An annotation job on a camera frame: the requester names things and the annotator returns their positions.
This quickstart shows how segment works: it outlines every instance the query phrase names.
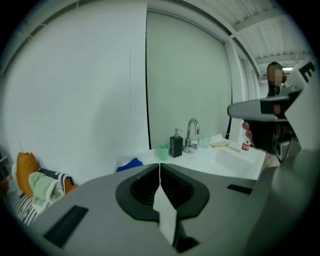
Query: cup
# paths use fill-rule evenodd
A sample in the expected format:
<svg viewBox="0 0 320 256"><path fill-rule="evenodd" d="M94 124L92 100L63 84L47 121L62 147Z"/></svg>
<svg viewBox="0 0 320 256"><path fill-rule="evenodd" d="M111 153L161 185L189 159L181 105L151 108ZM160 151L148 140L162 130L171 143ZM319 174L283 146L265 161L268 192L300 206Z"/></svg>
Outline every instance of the cup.
<svg viewBox="0 0 320 256"><path fill-rule="evenodd" d="M201 139L201 148L207 149L209 147L211 137L206 137Z"/></svg>
<svg viewBox="0 0 320 256"><path fill-rule="evenodd" d="M169 146L168 144L160 144L158 147L158 156L161 161L168 161Z"/></svg>

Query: blue cloth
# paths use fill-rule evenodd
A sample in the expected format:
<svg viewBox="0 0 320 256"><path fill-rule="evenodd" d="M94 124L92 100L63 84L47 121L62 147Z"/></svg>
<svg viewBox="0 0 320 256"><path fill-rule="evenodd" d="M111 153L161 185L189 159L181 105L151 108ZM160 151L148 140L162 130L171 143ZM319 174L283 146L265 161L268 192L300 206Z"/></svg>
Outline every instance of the blue cloth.
<svg viewBox="0 0 320 256"><path fill-rule="evenodd" d="M138 158L132 159L129 163L127 163L124 166L120 166L116 169L116 172L121 172L130 168L138 167L138 166L143 166L143 163L138 160Z"/></svg>

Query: bottle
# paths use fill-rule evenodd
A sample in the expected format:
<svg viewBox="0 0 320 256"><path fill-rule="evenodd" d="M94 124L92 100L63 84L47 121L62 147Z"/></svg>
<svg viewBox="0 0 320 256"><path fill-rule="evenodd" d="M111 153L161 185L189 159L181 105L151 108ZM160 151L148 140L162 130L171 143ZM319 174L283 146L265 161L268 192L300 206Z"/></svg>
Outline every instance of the bottle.
<svg viewBox="0 0 320 256"><path fill-rule="evenodd" d="M180 157L182 155L184 139L179 136L178 131L182 132L178 128L175 128L174 135L170 137L170 155L173 158Z"/></svg>
<svg viewBox="0 0 320 256"><path fill-rule="evenodd" d="M241 147L241 153L246 154L249 151L250 146L251 146L250 139L248 139L248 137L244 135L244 139Z"/></svg>

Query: ceiling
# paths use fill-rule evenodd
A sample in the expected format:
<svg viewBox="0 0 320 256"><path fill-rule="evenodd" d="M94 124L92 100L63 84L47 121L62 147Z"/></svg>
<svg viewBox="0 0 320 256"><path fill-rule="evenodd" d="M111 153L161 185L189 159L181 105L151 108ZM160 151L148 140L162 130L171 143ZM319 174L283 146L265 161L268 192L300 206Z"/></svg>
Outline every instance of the ceiling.
<svg viewBox="0 0 320 256"><path fill-rule="evenodd" d="M232 27L230 38L237 38L255 59L261 80L271 62L292 67L312 55L300 29L273 0L195 1L202 4L204 11L216 13L214 18L222 24Z"/></svg>

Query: green towel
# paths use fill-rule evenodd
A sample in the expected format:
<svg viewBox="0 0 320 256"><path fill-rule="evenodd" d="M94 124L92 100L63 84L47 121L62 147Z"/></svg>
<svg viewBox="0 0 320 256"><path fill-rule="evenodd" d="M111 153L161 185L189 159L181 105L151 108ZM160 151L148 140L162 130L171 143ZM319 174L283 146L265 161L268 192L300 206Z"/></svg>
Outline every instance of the green towel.
<svg viewBox="0 0 320 256"><path fill-rule="evenodd" d="M39 214L64 195L57 179L38 171L31 173L28 179L33 191L32 204Z"/></svg>

